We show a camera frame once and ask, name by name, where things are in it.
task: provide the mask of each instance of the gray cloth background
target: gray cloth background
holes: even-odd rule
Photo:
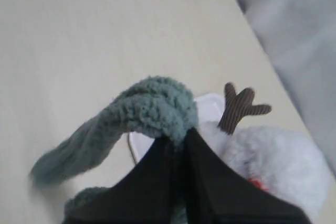
[[[238,0],[336,174],[336,0]]]

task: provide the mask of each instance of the white plastic base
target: white plastic base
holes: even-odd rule
[[[218,94],[210,93],[195,99],[198,108],[199,122],[218,121],[223,115],[224,98]],[[153,144],[154,139],[143,134],[132,132],[129,134],[129,145],[134,161],[138,163]],[[208,143],[211,148],[220,148],[220,143]]]

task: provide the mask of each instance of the stuffed snowman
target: stuffed snowman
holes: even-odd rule
[[[326,199],[329,170],[315,143],[300,133],[272,126],[236,129],[247,115],[271,111],[266,104],[252,105],[251,88],[236,94],[225,85],[225,111],[220,122],[200,124],[205,140],[223,141],[222,160],[255,186],[292,203],[314,220]]]

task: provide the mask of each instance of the plush toy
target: plush toy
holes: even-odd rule
[[[225,85],[225,111],[220,122],[200,125],[204,139],[225,145],[222,160],[240,176],[268,193],[301,207],[315,219],[328,193],[329,170],[315,143],[298,132],[273,126],[236,129],[247,115],[266,114],[271,107],[252,105],[254,91],[236,95]]]
[[[236,95],[230,83],[225,86],[225,98],[221,121],[198,125],[190,90],[171,78],[146,78],[122,92],[69,139],[43,155],[30,173],[34,185],[57,185],[98,166],[123,133],[136,131],[151,138],[167,136],[173,142],[173,184],[178,195],[183,140],[191,128],[198,126],[205,140],[223,141],[222,159],[237,174],[314,218],[328,188],[329,173],[321,152],[300,134],[276,127],[235,130],[244,116],[266,114],[271,108],[266,104],[252,105],[253,90],[245,89]],[[66,204],[65,215],[106,190],[88,188],[80,192]],[[175,202],[172,223],[186,222],[183,204]]]

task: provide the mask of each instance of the antler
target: antler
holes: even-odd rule
[[[218,127],[227,134],[233,134],[239,121],[247,115],[265,115],[272,108],[268,104],[252,105],[255,93],[251,88],[245,88],[236,94],[232,83],[227,83],[224,88],[225,111]]]

